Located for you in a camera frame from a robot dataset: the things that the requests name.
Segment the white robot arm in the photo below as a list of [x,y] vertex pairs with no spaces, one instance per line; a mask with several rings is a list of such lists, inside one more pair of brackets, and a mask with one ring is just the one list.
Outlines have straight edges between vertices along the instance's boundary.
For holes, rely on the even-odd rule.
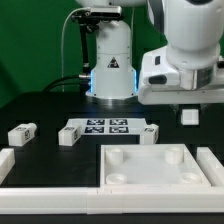
[[[96,29],[96,65],[86,95],[99,101],[136,98],[143,105],[224,102],[224,69],[218,67],[224,35],[224,0],[76,0]],[[145,5],[167,44],[132,66],[132,29],[124,7]]]

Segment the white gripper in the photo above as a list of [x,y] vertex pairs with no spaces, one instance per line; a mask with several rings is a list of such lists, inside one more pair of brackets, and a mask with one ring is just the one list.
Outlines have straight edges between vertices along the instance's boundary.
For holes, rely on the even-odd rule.
[[224,103],[224,68],[185,71],[166,59],[166,47],[144,54],[138,86],[143,105]]

